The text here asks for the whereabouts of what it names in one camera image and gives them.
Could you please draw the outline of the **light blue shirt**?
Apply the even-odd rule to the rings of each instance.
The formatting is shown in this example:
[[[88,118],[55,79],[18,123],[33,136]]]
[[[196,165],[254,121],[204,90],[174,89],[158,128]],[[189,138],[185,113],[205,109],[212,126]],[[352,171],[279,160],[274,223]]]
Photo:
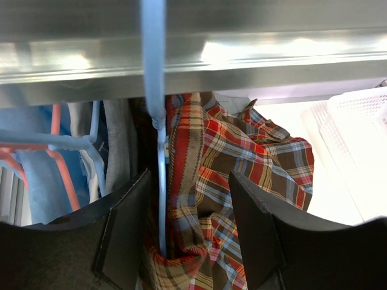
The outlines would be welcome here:
[[[50,105],[4,108],[1,109],[1,129],[49,134],[51,118]],[[67,164],[79,204],[84,207],[89,204],[89,188],[80,154],[72,150],[59,152]],[[46,151],[18,150],[14,157],[25,170],[32,223],[47,224],[72,212],[60,171]]]

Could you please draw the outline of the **grey shirt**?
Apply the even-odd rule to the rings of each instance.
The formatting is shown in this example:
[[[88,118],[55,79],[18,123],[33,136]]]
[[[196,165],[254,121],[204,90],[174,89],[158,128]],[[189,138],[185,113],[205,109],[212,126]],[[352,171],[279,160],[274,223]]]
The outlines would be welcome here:
[[[109,146],[106,192],[111,193],[138,174],[138,142],[129,100],[105,100],[103,105]]]

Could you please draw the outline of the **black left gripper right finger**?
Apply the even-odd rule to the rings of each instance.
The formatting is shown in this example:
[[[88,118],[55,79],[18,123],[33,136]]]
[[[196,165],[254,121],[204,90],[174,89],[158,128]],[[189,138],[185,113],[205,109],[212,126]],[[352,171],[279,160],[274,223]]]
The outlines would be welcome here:
[[[385,289],[386,219],[350,226],[229,175],[249,289]]]

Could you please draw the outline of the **light blue hanger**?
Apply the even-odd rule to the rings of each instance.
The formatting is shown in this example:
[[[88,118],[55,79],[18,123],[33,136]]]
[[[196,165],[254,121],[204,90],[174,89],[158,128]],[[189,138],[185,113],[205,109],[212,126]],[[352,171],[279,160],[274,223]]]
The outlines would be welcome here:
[[[157,158],[159,180],[158,232],[161,255],[167,256],[166,246],[166,111],[164,106],[164,58],[166,34],[166,2],[140,2],[141,48],[146,107],[157,131]]]

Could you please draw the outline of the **white shirt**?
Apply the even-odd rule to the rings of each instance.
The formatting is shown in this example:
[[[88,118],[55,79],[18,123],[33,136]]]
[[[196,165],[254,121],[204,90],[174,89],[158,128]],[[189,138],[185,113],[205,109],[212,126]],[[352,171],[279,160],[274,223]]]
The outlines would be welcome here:
[[[94,147],[99,133],[100,102],[69,103],[68,109],[71,135],[86,141],[88,146],[79,152],[86,170],[89,201],[93,203],[106,193],[103,158]]]

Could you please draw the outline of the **aluminium hanging rail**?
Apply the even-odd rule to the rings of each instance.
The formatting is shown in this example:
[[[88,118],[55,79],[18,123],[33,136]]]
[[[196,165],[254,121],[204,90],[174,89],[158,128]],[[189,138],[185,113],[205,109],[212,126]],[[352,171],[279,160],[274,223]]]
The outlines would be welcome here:
[[[168,1],[165,92],[386,79],[385,1]],[[1,106],[140,97],[138,1],[2,1]]]

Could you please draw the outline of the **blue hanger on rail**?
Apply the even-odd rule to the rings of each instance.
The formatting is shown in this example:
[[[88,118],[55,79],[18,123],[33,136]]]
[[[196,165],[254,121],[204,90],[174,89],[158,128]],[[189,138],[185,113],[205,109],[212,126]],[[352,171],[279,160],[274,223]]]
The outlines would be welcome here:
[[[1,142],[19,144],[47,144],[50,150],[85,150],[88,156],[94,162],[96,175],[99,183],[100,194],[101,197],[104,197],[106,195],[106,183],[103,171],[103,160],[97,149],[94,147],[99,128],[99,112],[100,102],[93,101],[91,128],[89,135],[84,135],[82,137],[72,137],[69,135],[53,135],[35,132],[16,132],[12,130],[1,129]]]

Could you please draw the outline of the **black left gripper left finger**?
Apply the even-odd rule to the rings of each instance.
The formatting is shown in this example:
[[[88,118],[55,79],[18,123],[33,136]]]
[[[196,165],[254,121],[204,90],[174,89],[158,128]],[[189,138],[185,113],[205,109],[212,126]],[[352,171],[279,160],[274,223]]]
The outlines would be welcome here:
[[[135,289],[151,174],[49,224],[1,224],[2,289]]]

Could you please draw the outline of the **white plastic basket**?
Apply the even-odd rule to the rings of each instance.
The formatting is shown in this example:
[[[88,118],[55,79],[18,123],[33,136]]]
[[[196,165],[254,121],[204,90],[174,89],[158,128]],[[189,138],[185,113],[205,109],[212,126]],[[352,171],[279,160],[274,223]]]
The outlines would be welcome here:
[[[318,101],[302,118],[316,124],[362,219],[386,216],[386,87]]]

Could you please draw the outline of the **pink hanger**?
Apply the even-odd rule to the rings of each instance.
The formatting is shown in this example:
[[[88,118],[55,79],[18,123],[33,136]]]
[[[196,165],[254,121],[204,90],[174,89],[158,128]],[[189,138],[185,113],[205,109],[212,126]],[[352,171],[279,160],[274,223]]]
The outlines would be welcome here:
[[[61,118],[61,105],[54,104],[51,116],[51,134],[59,135],[60,133],[60,118]],[[79,200],[76,195],[76,191],[73,186],[72,179],[70,177],[70,173],[68,171],[68,167],[63,156],[56,151],[52,151],[50,149],[46,150],[47,154],[55,160],[57,167],[59,169],[60,175],[62,177],[62,181],[64,187],[67,192],[67,196],[72,208],[72,211],[77,211],[80,209]]]
[[[1,160],[5,161],[5,163],[12,169],[19,172],[24,182],[25,188],[28,189],[28,181],[25,175],[25,170],[23,166],[15,160],[13,154],[16,153],[16,150],[37,151],[47,149],[48,146],[46,144],[1,143]]]

